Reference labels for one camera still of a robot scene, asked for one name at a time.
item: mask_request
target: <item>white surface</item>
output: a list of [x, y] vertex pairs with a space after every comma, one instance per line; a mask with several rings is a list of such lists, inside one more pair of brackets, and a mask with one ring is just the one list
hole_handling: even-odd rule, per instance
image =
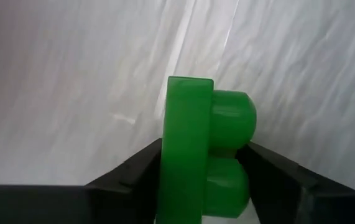
[[355, 188], [350, 0], [0, 0], [0, 183], [115, 168], [160, 136], [168, 75], [247, 92], [256, 143]]

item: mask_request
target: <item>green plastic block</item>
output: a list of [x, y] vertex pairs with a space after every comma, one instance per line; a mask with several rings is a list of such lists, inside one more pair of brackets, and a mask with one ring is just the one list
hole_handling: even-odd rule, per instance
[[252, 101], [245, 93], [213, 90], [213, 80], [185, 77], [169, 77], [166, 98], [156, 222], [238, 217], [249, 190], [233, 155], [254, 133]]

